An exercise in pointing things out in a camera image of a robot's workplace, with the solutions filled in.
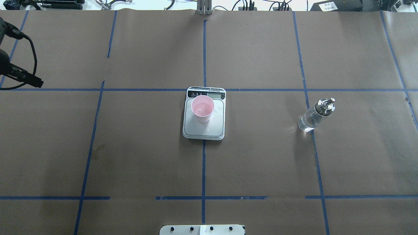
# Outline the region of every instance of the bottle cap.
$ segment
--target bottle cap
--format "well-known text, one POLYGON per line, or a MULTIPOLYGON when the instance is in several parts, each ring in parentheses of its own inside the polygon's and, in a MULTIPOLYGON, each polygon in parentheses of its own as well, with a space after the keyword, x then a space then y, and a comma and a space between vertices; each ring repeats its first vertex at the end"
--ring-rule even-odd
POLYGON ((331 115, 332 112, 335 110, 335 99, 320 99, 315 104, 316 111, 321 114, 322 116, 328 116, 331 115))

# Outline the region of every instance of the sticker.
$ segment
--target sticker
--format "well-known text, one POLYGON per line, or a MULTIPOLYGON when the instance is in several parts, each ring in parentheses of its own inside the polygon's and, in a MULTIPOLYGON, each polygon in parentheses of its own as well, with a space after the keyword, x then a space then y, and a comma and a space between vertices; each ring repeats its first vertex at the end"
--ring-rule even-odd
POLYGON ((334 2, 322 3, 322 4, 319 4, 319 7, 321 8, 322 11, 338 10, 334 2))

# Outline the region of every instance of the scale control panel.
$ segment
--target scale control panel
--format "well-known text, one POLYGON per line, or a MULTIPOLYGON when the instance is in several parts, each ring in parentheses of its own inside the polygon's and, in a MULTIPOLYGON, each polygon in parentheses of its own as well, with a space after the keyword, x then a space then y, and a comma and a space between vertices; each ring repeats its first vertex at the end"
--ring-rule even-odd
POLYGON ((216 87, 189 87, 187 89, 186 98, 195 98, 199 95, 207 95, 212 99, 224 100, 226 97, 226 91, 222 88, 216 87))

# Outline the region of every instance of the cup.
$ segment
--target cup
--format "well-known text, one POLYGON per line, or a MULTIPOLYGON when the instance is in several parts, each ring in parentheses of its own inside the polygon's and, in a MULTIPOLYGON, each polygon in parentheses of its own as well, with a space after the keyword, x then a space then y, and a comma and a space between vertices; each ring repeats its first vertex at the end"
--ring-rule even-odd
POLYGON ((215 104, 213 103, 212 98, 207 95, 198 95, 191 102, 191 110, 196 117, 196 120, 201 123, 209 121, 214 107, 215 104))

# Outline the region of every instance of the white device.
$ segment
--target white device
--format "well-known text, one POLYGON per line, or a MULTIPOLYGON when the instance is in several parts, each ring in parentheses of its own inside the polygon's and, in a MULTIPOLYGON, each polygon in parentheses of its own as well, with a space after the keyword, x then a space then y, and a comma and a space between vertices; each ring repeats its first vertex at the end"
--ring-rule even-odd
POLYGON ((221 140, 225 136, 226 91, 215 87, 189 87, 184 102, 183 136, 188 139, 221 140), (210 120, 200 123, 196 120, 191 102, 198 95, 207 95, 215 105, 210 120))
POLYGON ((244 225, 165 225, 160 235, 245 235, 244 225))

